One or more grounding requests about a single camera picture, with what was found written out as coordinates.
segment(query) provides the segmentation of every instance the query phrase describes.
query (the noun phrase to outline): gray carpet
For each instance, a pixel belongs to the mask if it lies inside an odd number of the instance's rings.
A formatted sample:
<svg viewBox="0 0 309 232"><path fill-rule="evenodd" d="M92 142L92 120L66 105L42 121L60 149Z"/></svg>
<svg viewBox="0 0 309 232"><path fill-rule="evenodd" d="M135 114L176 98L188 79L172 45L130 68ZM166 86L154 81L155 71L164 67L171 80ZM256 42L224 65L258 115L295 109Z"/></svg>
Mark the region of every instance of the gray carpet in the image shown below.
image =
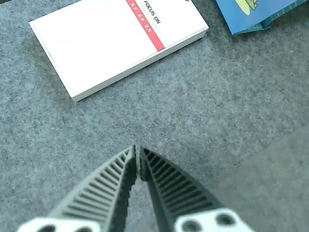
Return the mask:
<svg viewBox="0 0 309 232"><path fill-rule="evenodd" d="M308 3L231 37L215 1L196 0L205 38L74 104L28 25L72 2L0 6L0 231L47 215L132 143L211 186L257 231L306 230L308 147L293 148L309 138ZM290 150L272 149L288 138ZM146 186L132 195L126 231L156 231Z"/></svg>

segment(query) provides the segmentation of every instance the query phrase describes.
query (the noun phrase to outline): cartoon illustration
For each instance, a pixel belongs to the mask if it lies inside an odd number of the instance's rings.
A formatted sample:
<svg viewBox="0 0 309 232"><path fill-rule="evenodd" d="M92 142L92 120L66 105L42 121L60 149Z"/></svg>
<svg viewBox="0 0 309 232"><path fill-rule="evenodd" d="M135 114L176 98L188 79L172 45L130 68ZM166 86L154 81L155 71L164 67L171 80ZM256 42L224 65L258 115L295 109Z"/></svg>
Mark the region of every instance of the cartoon illustration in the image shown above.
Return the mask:
<svg viewBox="0 0 309 232"><path fill-rule="evenodd" d="M257 0L235 0L241 10L246 14L250 15L250 8L255 10L257 7Z"/></svg>

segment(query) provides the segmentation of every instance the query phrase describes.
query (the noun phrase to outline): red stripe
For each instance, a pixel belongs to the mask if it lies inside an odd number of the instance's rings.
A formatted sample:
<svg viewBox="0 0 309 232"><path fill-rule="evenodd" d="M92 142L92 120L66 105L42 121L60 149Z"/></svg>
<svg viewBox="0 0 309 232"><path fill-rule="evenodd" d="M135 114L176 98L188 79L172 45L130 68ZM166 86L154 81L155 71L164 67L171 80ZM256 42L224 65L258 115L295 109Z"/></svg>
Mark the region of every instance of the red stripe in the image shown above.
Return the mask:
<svg viewBox="0 0 309 232"><path fill-rule="evenodd" d="M145 15L136 4L135 0L126 0L129 6L131 7L133 13L135 14L136 18L144 28L145 32L147 33L149 39L153 42L154 46L156 47L157 51L161 51L164 49L162 42L160 41L159 37L151 27L150 23L146 19Z"/></svg>

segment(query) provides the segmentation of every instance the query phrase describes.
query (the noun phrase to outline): white box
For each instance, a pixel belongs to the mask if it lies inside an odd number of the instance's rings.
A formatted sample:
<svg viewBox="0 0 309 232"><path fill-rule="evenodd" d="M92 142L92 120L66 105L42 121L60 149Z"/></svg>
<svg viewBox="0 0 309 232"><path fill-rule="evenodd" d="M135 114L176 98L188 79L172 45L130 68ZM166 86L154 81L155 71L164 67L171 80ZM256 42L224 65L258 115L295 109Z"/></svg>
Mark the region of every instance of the white box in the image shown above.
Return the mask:
<svg viewBox="0 0 309 232"><path fill-rule="evenodd" d="M208 30L191 0L81 0L30 25L75 102Z"/></svg>

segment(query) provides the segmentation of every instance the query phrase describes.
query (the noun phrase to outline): screw hole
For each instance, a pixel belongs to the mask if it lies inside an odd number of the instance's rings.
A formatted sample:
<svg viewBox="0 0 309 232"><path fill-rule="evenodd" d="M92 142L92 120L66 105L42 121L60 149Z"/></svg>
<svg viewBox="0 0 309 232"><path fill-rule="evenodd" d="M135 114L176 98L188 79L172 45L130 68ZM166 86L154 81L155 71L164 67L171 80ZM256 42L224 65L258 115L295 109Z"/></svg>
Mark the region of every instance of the screw hole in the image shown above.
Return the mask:
<svg viewBox="0 0 309 232"><path fill-rule="evenodd" d="M92 232L92 229L90 229L89 227L82 227L75 232Z"/></svg>
<svg viewBox="0 0 309 232"><path fill-rule="evenodd" d="M235 220L228 214L221 214L217 216L217 223L219 225L233 225Z"/></svg>
<svg viewBox="0 0 309 232"><path fill-rule="evenodd" d="M38 232L55 232L56 227L54 225L47 225L38 230Z"/></svg>
<svg viewBox="0 0 309 232"><path fill-rule="evenodd" d="M186 221L183 224L183 231L184 232L200 232L202 230L201 226L199 223L196 221Z"/></svg>

